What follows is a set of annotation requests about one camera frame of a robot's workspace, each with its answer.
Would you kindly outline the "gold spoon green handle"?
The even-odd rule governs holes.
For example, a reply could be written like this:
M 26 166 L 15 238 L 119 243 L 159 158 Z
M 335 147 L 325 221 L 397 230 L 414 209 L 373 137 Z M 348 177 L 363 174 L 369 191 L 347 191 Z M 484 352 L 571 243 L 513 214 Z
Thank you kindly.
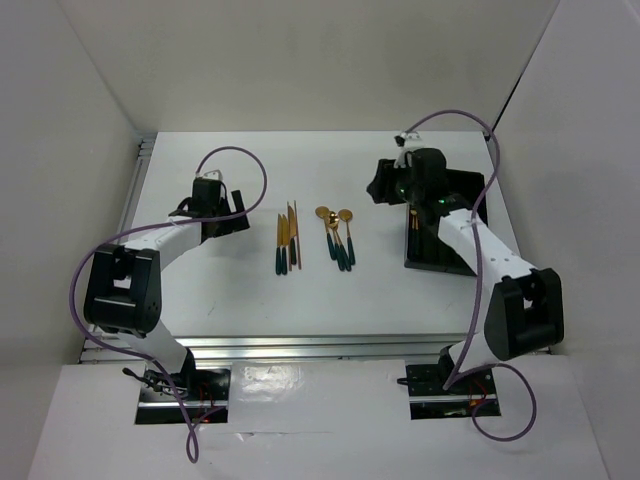
M 334 241 L 334 250 L 336 253 L 336 260 L 338 262 L 339 269 L 341 271 L 350 271 L 351 264 L 348 259 L 346 250 L 339 236 L 339 218 L 337 214 L 333 211 L 330 211 L 326 218 L 326 224 L 329 227 Z
M 347 253 L 348 253 L 348 259 L 349 259 L 350 265 L 353 266 L 356 264 L 354 245 L 353 245 L 351 230 L 350 230 L 350 222 L 353 219 L 353 213 L 349 209 L 341 209 L 338 212 L 338 216 L 346 224 Z
M 332 260 L 336 260 L 336 252 L 335 252 L 335 248 L 334 248 L 334 243 L 332 241 L 330 229 L 329 229 L 329 226 L 328 226 L 329 209 L 326 206 L 318 206 L 315 209 L 315 214 L 316 214 L 316 216 L 318 218 L 320 218 L 323 221 L 330 258 Z

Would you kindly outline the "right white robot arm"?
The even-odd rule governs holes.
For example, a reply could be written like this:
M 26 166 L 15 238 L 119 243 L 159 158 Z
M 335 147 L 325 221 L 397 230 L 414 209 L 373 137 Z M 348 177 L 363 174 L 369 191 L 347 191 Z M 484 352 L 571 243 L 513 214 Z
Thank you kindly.
M 471 373 L 563 341 L 564 308 L 558 273 L 539 269 L 513 252 L 451 181 L 444 154 L 405 150 L 381 159 L 366 188 L 376 204 L 406 204 L 424 233 L 451 249 L 476 277 L 467 337 L 440 353 L 436 379 L 460 391 Z

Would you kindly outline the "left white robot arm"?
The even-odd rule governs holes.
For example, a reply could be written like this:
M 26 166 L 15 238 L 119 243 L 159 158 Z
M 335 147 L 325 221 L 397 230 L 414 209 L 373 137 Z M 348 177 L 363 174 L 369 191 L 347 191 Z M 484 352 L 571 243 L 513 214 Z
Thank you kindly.
M 98 247 L 93 254 L 83 313 L 88 323 L 114 334 L 153 368 L 147 381 L 176 399 L 186 399 L 212 381 L 199 371 L 191 350 L 161 321 L 161 273 L 173 261 L 211 238 L 249 228 L 240 191 L 221 180 L 197 178 L 192 195 L 152 229 L 123 244 Z

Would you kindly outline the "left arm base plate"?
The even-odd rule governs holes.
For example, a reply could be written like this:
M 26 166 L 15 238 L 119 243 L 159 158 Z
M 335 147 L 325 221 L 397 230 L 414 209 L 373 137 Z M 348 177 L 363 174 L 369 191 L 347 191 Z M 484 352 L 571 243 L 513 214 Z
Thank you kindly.
M 142 375 L 134 374 L 127 369 L 123 372 L 141 383 L 135 416 L 136 425 L 185 423 L 170 385 L 158 372 L 150 369 L 146 369 Z M 203 424 L 227 423 L 231 370 L 200 370 L 199 375 L 197 385 L 191 391 L 179 379 L 174 380 L 189 419 Z

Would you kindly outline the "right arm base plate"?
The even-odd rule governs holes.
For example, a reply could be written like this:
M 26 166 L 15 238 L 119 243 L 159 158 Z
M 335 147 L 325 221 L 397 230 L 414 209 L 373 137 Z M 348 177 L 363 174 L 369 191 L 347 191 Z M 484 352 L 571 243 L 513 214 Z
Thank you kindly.
M 475 409 L 478 417 L 501 415 L 491 370 L 472 374 L 444 390 L 436 365 L 407 365 L 396 383 L 407 389 L 412 420 L 470 418 Z

